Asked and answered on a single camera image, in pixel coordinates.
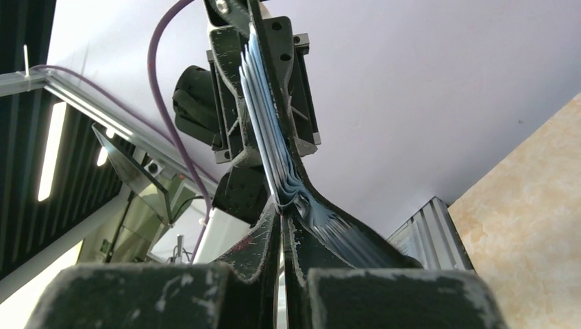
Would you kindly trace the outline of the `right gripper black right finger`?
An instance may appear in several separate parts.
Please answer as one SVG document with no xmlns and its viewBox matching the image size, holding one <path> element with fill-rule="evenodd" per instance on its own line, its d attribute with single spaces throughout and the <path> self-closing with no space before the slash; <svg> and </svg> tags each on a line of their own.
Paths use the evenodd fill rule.
<svg viewBox="0 0 581 329">
<path fill-rule="evenodd" d="M 354 269 L 298 222 L 282 219 L 289 328 L 507 328 L 469 271 Z"/>
</svg>

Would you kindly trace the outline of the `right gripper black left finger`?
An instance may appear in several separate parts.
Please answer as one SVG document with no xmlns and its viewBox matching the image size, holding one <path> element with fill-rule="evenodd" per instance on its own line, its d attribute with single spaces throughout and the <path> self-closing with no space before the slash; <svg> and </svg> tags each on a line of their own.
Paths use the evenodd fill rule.
<svg viewBox="0 0 581 329">
<path fill-rule="evenodd" d="M 274 328 L 280 216 L 206 264 L 81 264 L 62 270 L 28 328 Z"/>
</svg>

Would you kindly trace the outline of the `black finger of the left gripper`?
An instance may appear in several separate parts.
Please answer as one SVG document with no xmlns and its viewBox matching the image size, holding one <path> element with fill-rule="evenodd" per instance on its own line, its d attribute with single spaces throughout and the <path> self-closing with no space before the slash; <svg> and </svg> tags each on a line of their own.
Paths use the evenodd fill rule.
<svg viewBox="0 0 581 329">
<path fill-rule="evenodd" d="M 235 27 L 210 31 L 206 54 L 212 73 L 212 87 L 219 132 L 212 150 L 218 164 L 256 167 L 262 164 L 240 82 L 241 53 L 247 38 Z"/>
<path fill-rule="evenodd" d="M 275 102 L 284 107 L 283 133 L 293 141 L 298 156 L 314 154 L 321 137 L 305 62 L 309 35 L 296 34 L 287 16 L 256 19 L 254 30 L 259 52 L 267 61 L 267 76 L 279 88 Z"/>
</svg>

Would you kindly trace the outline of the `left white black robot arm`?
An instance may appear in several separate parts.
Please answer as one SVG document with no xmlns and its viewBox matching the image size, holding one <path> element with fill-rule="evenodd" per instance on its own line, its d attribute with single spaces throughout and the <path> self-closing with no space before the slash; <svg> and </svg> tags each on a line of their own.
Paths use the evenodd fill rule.
<svg viewBox="0 0 581 329">
<path fill-rule="evenodd" d="M 298 17 L 292 18 L 293 31 L 296 34 L 307 33 L 310 38 L 310 54 L 306 56 L 306 66 L 308 76 L 311 83 L 311 89 L 314 93 L 314 102 L 317 112 L 317 120 L 320 129 L 321 144 L 316 155 L 309 155 L 305 158 L 305 165 L 309 169 L 315 168 L 315 161 L 324 158 L 324 155 L 329 152 L 332 146 L 332 131 L 329 126 L 329 121 L 325 121 L 326 115 L 323 111 L 322 94 L 319 87 L 322 82 L 319 81 L 320 74 L 324 72 L 321 64 L 325 61 L 328 39 L 325 30 L 315 25 L 311 21 L 300 21 Z M 207 69 L 209 67 L 206 51 L 209 50 L 208 41 L 208 20 L 203 18 L 200 22 L 196 21 L 192 16 L 187 14 L 182 18 L 175 18 L 167 27 L 166 34 L 160 42 L 160 46 L 168 47 L 169 45 L 176 46 L 176 50 L 180 52 L 174 60 L 171 61 L 172 67 L 169 69 L 162 69 L 163 74 L 170 73 L 177 76 L 180 69 L 185 68 L 190 64 L 196 64 Z M 196 141 L 194 138 L 180 133 L 183 138 L 184 146 L 191 158 L 199 165 L 196 170 L 201 172 L 205 170 L 203 175 L 205 178 L 211 176 L 215 180 L 219 180 L 225 172 L 229 169 L 230 164 L 224 162 L 223 164 L 216 163 L 214 152 L 210 150 L 209 146 Z M 240 233 L 224 233 L 218 229 L 218 225 L 214 225 L 211 221 L 208 222 L 209 227 L 200 223 L 195 224 L 195 237 L 192 238 L 193 243 L 200 242 L 197 250 L 197 255 L 194 257 L 195 263 L 207 263 L 219 254 L 223 253 L 233 245 L 235 236 L 241 237 Z"/>
</svg>

